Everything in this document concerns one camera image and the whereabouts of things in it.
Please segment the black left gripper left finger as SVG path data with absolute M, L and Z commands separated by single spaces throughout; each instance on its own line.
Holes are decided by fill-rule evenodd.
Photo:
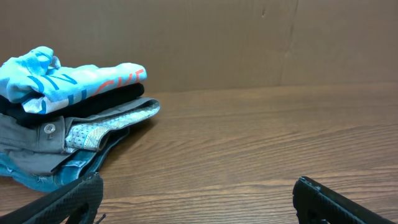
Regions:
M 77 180 L 1 217 L 1 224 L 90 224 L 103 199 L 103 180 L 97 172 Z

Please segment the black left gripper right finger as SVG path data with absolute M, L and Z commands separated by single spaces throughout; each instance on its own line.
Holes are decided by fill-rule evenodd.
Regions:
M 394 224 L 306 176 L 292 193 L 300 224 Z

